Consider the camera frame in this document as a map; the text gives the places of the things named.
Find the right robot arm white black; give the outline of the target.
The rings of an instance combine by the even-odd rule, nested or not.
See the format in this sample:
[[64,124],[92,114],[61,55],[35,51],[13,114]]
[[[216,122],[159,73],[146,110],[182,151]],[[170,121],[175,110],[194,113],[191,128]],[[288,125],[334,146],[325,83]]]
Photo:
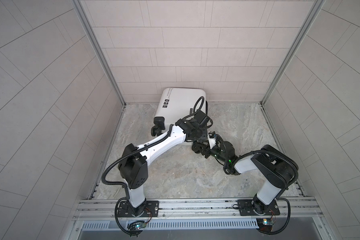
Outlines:
[[279,198],[299,177],[299,167],[289,157],[270,145],[260,150],[236,156],[233,145],[228,141],[210,146],[206,142],[195,141],[192,150],[205,158],[214,157],[223,166],[227,175],[240,175],[252,170],[259,170],[266,178],[262,188],[254,196],[248,210],[257,215],[264,215],[270,205]]

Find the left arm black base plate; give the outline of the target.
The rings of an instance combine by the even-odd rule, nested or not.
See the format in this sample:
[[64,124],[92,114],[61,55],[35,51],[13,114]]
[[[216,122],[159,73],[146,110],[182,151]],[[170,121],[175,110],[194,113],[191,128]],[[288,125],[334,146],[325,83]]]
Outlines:
[[122,218],[146,218],[157,217],[159,211],[159,201],[144,201],[134,208],[130,201],[121,201],[116,207],[118,217]]

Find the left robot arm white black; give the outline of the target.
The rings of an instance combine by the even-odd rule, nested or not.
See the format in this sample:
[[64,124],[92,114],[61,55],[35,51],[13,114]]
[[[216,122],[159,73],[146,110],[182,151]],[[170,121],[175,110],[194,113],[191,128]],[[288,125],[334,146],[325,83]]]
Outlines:
[[203,111],[198,111],[171,124],[168,131],[150,142],[139,146],[126,146],[118,169],[127,184],[127,203],[133,216],[140,216],[146,207],[144,183],[149,176],[149,165],[176,145],[205,141],[208,123],[212,123],[211,118]]

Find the black and white suitcase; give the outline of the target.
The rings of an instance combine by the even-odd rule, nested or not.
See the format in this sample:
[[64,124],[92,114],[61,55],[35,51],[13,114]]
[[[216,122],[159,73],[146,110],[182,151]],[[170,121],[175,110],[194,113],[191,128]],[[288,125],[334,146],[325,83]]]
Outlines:
[[188,88],[164,89],[154,117],[151,135],[153,137],[161,135],[171,124],[195,112],[200,107],[200,104],[195,105],[200,97],[205,98],[206,92]]

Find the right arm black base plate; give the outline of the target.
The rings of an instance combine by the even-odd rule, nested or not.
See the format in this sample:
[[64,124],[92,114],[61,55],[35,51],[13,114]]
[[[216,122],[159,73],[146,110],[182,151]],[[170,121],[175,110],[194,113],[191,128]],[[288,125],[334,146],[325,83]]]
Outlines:
[[273,200],[269,205],[264,205],[261,201],[254,200],[238,200],[232,208],[239,210],[240,216],[279,216],[280,209],[276,200]]

